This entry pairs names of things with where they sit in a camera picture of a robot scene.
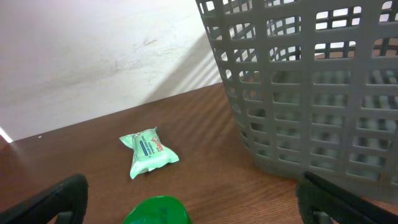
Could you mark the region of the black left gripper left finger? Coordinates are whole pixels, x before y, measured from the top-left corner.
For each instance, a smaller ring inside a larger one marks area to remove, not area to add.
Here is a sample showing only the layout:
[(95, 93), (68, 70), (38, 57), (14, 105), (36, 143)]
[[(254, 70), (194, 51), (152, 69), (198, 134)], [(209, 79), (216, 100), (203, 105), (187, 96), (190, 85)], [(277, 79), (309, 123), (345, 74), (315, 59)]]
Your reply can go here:
[(83, 223), (88, 206), (88, 181), (74, 174), (37, 195), (1, 212), (1, 223)]

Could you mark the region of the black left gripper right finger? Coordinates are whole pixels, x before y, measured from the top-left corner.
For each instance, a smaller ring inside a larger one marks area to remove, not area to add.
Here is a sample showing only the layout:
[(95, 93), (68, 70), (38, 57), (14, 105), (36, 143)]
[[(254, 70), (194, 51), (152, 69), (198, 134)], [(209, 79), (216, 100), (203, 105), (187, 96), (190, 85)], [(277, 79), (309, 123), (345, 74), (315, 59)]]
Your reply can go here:
[(397, 223), (397, 215), (305, 171), (297, 184), (298, 209), (304, 223)]

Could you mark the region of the mint green wipes packet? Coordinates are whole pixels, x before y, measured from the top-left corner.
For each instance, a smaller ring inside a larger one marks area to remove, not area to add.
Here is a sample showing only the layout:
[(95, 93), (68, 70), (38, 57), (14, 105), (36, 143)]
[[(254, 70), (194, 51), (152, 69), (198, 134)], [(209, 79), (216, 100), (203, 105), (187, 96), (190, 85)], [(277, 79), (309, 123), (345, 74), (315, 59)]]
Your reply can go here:
[(121, 136), (119, 140), (134, 151), (129, 171), (131, 179), (180, 160), (173, 150), (161, 143), (157, 127)]

